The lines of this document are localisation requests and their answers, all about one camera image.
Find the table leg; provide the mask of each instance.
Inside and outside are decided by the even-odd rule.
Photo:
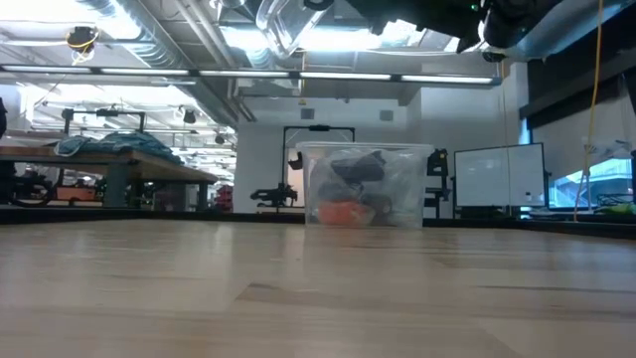
[[[208,209],[208,183],[199,183],[199,195],[197,198],[197,211]]]
[[[126,207],[126,187],[128,186],[127,164],[109,164],[106,174],[106,193],[103,198],[104,208]]]

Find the wooden table surface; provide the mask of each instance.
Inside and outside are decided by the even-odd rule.
[[[183,221],[0,227],[0,357],[636,357],[636,243]]]
[[[17,146],[0,146],[1,155],[15,155],[24,157],[57,157],[53,151],[53,147],[17,147]],[[136,160],[138,164],[131,166],[130,176],[135,179],[143,180],[191,180],[191,181],[207,181],[216,182],[217,176],[211,173],[203,172],[197,169],[189,168],[183,165],[172,163],[168,160],[148,155],[139,151],[131,151],[121,154],[107,153],[79,153],[72,157],[73,159],[87,160],[108,160],[108,159],[124,159]],[[108,167],[106,165],[83,165],[83,164],[47,164],[48,166],[56,166],[65,169],[79,170],[87,173],[106,175]]]

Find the orange object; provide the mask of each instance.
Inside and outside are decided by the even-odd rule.
[[[95,200],[95,189],[94,188],[59,187],[58,200],[81,200],[81,201]]]
[[[318,206],[318,220],[324,225],[369,225],[376,212],[357,202],[322,202]]]

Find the ductwork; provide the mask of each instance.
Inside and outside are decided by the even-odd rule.
[[[126,48],[153,69],[191,69],[194,63],[181,51],[161,27],[157,19],[139,0],[77,0],[104,17],[121,16],[123,12],[141,29],[137,40],[150,41],[152,45],[128,45]],[[227,91],[228,81],[215,83],[219,93]],[[179,87],[195,98],[202,110],[218,124],[236,127],[239,115],[214,91],[210,84],[197,82],[195,86]]]

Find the window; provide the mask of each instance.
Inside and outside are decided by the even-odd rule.
[[[550,186],[551,208],[573,208],[576,202],[578,184],[582,178],[582,171],[556,179]],[[592,207],[598,206],[598,196],[603,194],[633,195],[632,166],[630,159],[609,159],[590,167],[589,195],[587,186],[583,188],[578,207],[588,206],[591,198]]]

